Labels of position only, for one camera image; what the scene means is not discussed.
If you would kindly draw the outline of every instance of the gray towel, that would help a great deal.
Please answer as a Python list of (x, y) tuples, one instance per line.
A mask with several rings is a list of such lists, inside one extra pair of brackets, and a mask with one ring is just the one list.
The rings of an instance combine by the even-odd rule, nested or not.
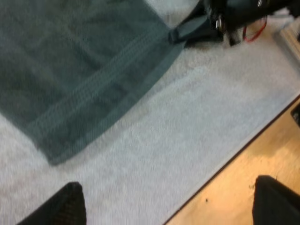
[(3, 0), (0, 110), (60, 163), (165, 73), (168, 31), (142, 0)]

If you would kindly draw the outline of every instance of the wooden board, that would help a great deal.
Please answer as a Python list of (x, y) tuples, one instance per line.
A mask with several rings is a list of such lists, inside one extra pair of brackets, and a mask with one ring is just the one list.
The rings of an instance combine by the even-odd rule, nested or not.
[(167, 224), (253, 224), (258, 175), (277, 178), (300, 194), (300, 128), (290, 114), (299, 103), (266, 128)]

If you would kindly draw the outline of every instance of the stitched seam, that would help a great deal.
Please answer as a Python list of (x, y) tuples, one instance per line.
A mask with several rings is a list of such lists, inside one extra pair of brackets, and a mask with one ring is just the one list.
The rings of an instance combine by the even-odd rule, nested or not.
[(137, 37), (101, 71), (94, 73), (82, 85), (72, 91), (69, 96), (50, 107), (47, 112), (30, 123), (27, 126), (27, 130), (38, 140), (45, 137), (59, 126), (59, 124), (63, 123), (65, 119), (76, 113), (85, 102), (93, 99), (104, 86), (113, 82), (121, 70), (126, 68), (127, 65), (132, 63), (143, 51), (151, 46), (149, 44), (143, 45), (144, 43), (155, 42), (162, 34), (164, 32), (158, 35), (158, 31), (154, 30), (154, 32), (148, 31)]

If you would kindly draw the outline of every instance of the fabric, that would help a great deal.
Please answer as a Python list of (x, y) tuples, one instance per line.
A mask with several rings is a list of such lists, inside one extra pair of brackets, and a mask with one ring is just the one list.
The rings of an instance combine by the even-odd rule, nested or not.
[[(174, 26), (197, 2), (149, 4)], [(0, 115), (0, 224), (21, 221), (71, 180), (84, 187), (89, 225), (163, 224), (300, 94), (272, 37), (284, 23), (269, 19), (250, 45), (184, 49), (120, 120), (58, 166)]]
[(113, 125), (183, 45), (142, 0), (0, 3), (0, 110), (51, 164)]
[(19, 225), (85, 225), (86, 212), (82, 186), (65, 185)]
[(255, 183), (254, 225), (300, 224), (300, 196), (270, 176)]

